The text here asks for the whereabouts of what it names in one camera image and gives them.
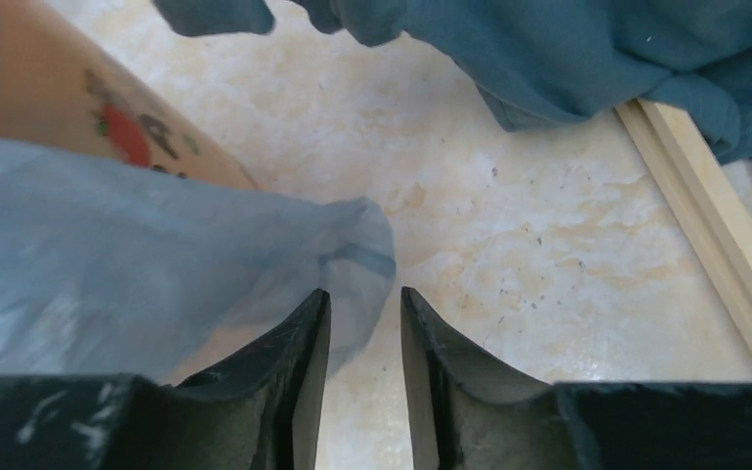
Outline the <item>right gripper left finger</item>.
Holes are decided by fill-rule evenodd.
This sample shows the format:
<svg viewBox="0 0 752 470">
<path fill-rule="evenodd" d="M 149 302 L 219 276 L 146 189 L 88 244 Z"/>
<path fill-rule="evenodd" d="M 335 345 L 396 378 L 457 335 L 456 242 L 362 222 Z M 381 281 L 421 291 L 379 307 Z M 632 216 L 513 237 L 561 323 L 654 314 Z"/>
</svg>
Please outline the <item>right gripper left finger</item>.
<svg viewBox="0 0 752 470">
<path fill-rule="evenodd" d="M 143 376 L 0 376 L 0 469 L 311 469 L 331 303 L 175 386 Z"/>
</svg>

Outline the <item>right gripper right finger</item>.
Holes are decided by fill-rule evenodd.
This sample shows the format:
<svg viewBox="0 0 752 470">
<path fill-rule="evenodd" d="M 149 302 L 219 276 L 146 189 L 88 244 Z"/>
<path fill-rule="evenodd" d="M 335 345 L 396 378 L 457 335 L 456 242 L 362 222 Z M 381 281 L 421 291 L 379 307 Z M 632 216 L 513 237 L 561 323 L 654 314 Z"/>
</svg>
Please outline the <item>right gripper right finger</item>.
<svg viewBox="0 0 752 470">
<path fill-rule="evenodd" d="M 752 383 L 542 382 L 400 295 L 417 469 L 752 469 Z"/>
</svg>

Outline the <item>blue plastic trash bag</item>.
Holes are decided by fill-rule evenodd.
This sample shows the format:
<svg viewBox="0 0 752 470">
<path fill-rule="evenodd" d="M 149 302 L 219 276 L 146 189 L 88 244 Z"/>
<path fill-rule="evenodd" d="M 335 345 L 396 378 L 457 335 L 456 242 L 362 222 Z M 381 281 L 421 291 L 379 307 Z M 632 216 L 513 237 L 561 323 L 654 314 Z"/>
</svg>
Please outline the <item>blue plastic trash bag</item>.
<svg viewBox="0 0 752 470">
<path fill-rule="evenodd" d="M 0 139 L 0 374 L 162 380 L 217 329 L 271 327 L 315 289 L 329 367 L 370 339 L 397 264 L 359 198 L 317 204 Z"/>
</svg>

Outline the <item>orange trash bin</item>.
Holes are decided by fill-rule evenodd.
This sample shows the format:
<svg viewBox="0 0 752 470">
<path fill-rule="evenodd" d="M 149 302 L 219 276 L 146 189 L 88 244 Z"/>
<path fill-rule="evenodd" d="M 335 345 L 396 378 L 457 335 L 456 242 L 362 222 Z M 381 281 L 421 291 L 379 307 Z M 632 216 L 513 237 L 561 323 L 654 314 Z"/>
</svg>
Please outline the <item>orange trash bin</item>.
<svg viewBox="0 0 752 470">
<path fill-rule="evenodd" d="M 0 1 L 0 137 L 258 188 L 189 118 L 42 1 Z"/>
</svg>

